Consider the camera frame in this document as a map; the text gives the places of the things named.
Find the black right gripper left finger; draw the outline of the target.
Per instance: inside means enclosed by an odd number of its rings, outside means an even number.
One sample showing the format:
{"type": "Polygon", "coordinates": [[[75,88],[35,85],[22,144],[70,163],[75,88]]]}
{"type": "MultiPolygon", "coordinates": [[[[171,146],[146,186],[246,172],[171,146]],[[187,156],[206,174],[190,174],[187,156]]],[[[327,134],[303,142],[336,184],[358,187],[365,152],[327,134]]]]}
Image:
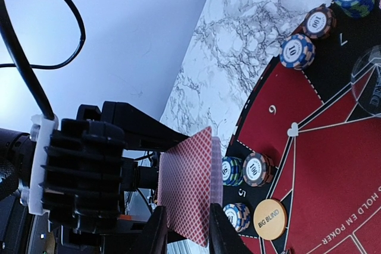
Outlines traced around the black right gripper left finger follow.
{"type": "Polygon", "coordinates": [[[142,233],[130,248],[130,253],[166,254],[167,235],[167,210],[165,206],[158,206],[146,223],[142,233]]]}

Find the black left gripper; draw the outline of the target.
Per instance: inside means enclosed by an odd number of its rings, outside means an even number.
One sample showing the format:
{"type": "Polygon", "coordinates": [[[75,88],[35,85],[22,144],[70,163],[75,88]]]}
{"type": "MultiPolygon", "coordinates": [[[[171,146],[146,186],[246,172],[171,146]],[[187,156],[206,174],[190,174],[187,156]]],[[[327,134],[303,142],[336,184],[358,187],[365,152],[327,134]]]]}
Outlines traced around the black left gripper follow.
{"type": "Polygon", "coordinates": [[[121,215],[122,154],[165,152],[188,139],[124,102],[105,101],[98,120],[32,116],[30,214],[78,232],[112,233],[121,215]]]}

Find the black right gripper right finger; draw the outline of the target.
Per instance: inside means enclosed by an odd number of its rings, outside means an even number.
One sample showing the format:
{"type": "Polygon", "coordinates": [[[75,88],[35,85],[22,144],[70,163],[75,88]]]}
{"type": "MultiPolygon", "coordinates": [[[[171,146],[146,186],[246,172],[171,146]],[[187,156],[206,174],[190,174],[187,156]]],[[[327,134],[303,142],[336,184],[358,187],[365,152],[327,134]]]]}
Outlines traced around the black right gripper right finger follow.
{"type": "Polygon", "coordinates": [[[222,207],[217,203],[210,205],[209,225],[209,253],[252,253],[239,237],[222,207]]]}

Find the white blue chip pile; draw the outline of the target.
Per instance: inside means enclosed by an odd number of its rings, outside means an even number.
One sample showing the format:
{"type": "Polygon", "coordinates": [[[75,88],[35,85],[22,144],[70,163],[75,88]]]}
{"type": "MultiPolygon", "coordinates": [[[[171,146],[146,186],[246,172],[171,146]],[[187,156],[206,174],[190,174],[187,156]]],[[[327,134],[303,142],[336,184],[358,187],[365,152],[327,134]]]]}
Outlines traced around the white blue chip pile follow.
{"type": "Polygon", "coordinates": [[[280,62],[286,68],[294,70],[307,69],[315,59],[316,47],[304,34],[287,37],[280,47],[280,62]]]}
{"type": "Polygon", "coordinates": [[[238,233],[249,227],[251,213],[244,203],[229,203],[224,206],[223,211],[238,233]]]}

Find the orange round blind button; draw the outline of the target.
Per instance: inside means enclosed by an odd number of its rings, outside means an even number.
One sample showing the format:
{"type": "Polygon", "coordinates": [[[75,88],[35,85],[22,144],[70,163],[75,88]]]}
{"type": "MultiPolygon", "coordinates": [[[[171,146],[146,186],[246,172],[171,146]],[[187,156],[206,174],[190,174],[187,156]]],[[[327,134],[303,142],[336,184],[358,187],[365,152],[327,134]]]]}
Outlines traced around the orange round blind button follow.
{"type": "Polygon", "coordinates": [[[264,240],[278,239],[286,230],[288,215],[276,199],[262,200],[254,210],[254,228],[264,240]]]}

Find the small orange black chip pile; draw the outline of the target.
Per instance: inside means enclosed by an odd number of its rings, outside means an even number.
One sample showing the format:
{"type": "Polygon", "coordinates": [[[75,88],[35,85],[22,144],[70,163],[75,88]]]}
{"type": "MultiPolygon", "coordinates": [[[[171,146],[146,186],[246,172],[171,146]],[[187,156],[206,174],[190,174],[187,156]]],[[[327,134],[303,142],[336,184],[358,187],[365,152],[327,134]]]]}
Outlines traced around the small orange black chip pile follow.
{"type": "Polygon", "coordinates": [[[272,182],[275,170],[273,160],[270,157],[252,152],[243,162],[243,179],[251,187],[261,187],[272,182]]]}

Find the blue green chip stack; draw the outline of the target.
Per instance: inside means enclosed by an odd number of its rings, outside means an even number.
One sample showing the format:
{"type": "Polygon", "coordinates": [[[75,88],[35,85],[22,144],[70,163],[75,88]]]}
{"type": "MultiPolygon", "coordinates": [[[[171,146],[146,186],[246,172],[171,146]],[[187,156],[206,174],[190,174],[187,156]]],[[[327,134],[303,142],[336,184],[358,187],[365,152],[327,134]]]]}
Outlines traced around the blue green chip stack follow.
{"type": "Polygon", "coordinates": [[[312,9],[305,16],[302,30],[310,39],[325,39],[335,30],[336,24],[333,10],[323,5],[312,9]]]}

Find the clear round dealer button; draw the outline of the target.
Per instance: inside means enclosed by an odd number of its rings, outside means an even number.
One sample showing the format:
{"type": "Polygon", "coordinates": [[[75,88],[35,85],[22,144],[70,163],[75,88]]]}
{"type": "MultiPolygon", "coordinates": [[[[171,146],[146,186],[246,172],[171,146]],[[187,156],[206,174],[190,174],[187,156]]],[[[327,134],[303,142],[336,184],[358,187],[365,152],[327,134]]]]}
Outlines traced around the clear round dealer button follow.
{"type": "Polygon", "coordinates": [[[362,110],[380,117],[380,45],[366,50],[356,60],[351,73],[351,90],[362,110]]]}

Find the red playing card deck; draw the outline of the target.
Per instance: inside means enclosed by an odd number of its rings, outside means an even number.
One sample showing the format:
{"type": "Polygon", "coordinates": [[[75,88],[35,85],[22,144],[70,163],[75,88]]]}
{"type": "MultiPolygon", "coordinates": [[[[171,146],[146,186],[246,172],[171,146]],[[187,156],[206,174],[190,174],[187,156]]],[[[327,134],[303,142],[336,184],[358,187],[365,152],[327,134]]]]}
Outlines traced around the red playing card deck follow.
{"type": "Polygon", "coordinates": [[[218,137],[212,137],[211,154],[211,203],[223,204],[223,175],[221,143],[218,137]]]}

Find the round red black poker mat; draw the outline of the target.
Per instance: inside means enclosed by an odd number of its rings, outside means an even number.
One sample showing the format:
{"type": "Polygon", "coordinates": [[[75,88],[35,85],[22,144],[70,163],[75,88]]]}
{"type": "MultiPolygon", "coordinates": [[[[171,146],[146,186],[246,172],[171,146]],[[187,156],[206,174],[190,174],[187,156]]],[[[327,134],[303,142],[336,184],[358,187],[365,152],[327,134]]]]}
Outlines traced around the round red black poker mat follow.
{"type": "Polygon", "coordinates": [[[225,191],[226,202],[250,209],[276,199],[288,223],[276,240],[254,227],[241,235],[252,253],[380,252],[380,118],[367,114],[351,90],[351,73],[380,44],[380,9],[353,19],[336,5],[332,35],[315,42],[316,58],[294,71],[273,57],[238,119],[228,155],[269,156],[271,183],[225,191]]]}

